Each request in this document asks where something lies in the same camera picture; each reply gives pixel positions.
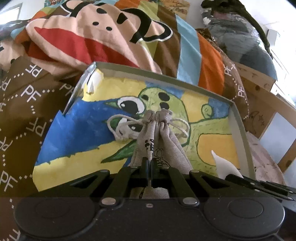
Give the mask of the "beige linen drawstring pouch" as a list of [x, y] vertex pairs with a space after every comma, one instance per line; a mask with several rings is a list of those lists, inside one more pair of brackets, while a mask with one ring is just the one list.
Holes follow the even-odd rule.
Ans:
[[189, 136], [189, 124], [174, 118], [173, 112], [162, 109], [148, 110], [141, 119], [126, 117], [126, 122], [111, 127], [113, 115], [107, 120], [107, 126], [116, 140], [135, 140], [135, 149], [129, 166], [139, 166], [146, 157], [149, 161], [149, 177], [146, 187], [135, 187], [128, 198], [151, 199], [151, 161], [156, 158], [159, 167], [177, 168], [183, 174], [189, 174], [193, 169], [179, 138]]

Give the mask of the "white cloth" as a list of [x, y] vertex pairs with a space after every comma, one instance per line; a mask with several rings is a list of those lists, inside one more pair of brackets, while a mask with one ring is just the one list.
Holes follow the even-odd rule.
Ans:
[[220, 179], [225, 180], [226, 177], [230, 174], [235, 175], [237, 177], [243, 178], [241, 173], [238, 171], [238, 169], [228, 160], [218, 156], [213, 150], [211, 151], [211, 154], [214, 158], [214, 161], [216, 163], [216, 172]]

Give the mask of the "painted cardboard box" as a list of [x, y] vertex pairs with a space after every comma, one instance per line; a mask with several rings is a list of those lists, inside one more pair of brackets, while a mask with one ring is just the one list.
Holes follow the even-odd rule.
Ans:
[[51, 120], [33, 171], [39, 191], [100, 169], [128, 166], [146, 124], [164, 111], [191, 167], [216, 175], [213, 154], [254, 177], [250, 149], [234, 101], [165, 75], [94, 62], [69, 102]]

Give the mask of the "brown PF monkey duvet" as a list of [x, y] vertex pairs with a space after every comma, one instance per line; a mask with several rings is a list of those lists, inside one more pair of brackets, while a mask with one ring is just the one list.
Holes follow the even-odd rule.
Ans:
[[39, 192], [34, 166], [51, 120], [93, 62], [176, 78], [235, 102], [248, 99], [208, 30], [148, 1], [66, 1], [1, 27], [1, 240], [18, 240], [14, 209]]

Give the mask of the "grey vacuum storage bag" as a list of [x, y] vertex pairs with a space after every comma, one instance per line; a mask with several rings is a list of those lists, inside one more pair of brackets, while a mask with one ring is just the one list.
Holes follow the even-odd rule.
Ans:
[[272, 57], [247, 19], [236, 13], [211, 14], [210, 9], [203, 11], [202, 18], [216, 44], [232, 61], [278, 79]]

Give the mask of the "dark green garment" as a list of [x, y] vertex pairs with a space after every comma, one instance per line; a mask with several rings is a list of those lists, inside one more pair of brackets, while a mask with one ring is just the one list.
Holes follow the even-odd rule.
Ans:
[[273, 55], [270, 51], [270, 44], [267, 39], [267, 36], [260, 26], [260, 24], [248, 13], [245, 6], [239, 0], [214, 0], [214, 1], [202, 1], [201, 7], [203, 9], [211, 9], [211, 15], [215, 11], [220, 13], [236, 13], [243, 18], [245, 18], [259, 33], [259, 37], [262, 40], [265, 50], [269, 54], [269, 56], [273, 59]]

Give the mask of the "wooden bed frame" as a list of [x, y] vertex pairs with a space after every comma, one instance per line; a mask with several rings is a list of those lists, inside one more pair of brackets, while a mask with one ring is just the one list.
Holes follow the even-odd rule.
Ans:
[[274, 79], [240, 63], [235, 65], [249, 101], [245, 128], [284, 173], [295, 161], [295, 108], [271, 92], [277, 88]]

